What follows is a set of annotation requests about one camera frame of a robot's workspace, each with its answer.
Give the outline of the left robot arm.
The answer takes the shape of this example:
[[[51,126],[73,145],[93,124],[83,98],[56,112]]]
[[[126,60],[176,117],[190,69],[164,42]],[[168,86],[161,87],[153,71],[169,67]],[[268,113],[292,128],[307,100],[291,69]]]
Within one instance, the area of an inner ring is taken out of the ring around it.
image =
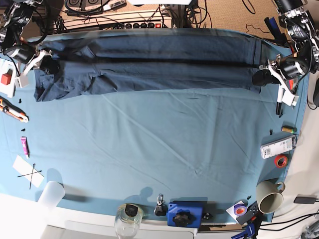
[[[267,60],[260,65],[259,71],[252,78],[255,86],[277,84],[276,114],[279,115],[282,104],[296,106],[299,96],[297,89],[300,82],[309,74],[319,69],[319,31],[308,10],[304,9],[305,0],[276,0],[277,12],[284,21],[289,43],[280,32],[274,20],[265,19],[265,23],[275,38],[275,43],[290,47],[289,56],[278,54],[274,60]]]

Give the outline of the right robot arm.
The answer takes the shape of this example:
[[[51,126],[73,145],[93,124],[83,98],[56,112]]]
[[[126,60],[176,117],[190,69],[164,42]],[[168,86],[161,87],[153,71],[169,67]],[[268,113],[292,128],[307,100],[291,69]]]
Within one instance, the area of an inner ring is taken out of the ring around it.
[[[36,41],[23,40],[21,35],[24,27],[42,4],[46,11],[43,35]],[[47,75],[59,72],[60,65],[52,58],[51,51],[38,49],[48,35],[50,17],[51,9],[45,0],[9,1],[0,19],[0,50],[13,63],[18,80],[33,69],[40,69]]]

